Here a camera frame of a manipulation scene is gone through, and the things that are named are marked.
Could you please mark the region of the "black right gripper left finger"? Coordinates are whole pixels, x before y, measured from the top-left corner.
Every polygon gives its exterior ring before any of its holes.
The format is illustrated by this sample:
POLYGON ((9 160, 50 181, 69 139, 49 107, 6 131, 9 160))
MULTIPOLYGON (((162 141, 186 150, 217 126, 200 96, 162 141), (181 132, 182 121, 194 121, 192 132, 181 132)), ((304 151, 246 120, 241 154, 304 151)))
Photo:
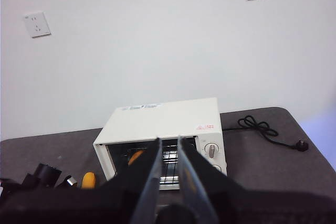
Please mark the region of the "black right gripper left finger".
POLYGON ((95 189, 35 189, 1 206, 1 223, 154 223, 161 139, 126 170, 95 189))

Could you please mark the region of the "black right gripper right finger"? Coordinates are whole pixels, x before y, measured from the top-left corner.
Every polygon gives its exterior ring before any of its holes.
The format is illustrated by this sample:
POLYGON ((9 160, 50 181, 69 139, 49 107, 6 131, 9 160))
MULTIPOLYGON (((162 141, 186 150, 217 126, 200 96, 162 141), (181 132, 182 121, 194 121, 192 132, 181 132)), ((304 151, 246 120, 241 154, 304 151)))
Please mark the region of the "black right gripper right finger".
POLYGON ((178 138, 183 201, 197 223, 335 223, 335 200, 297 191, 251 190, 178 138))

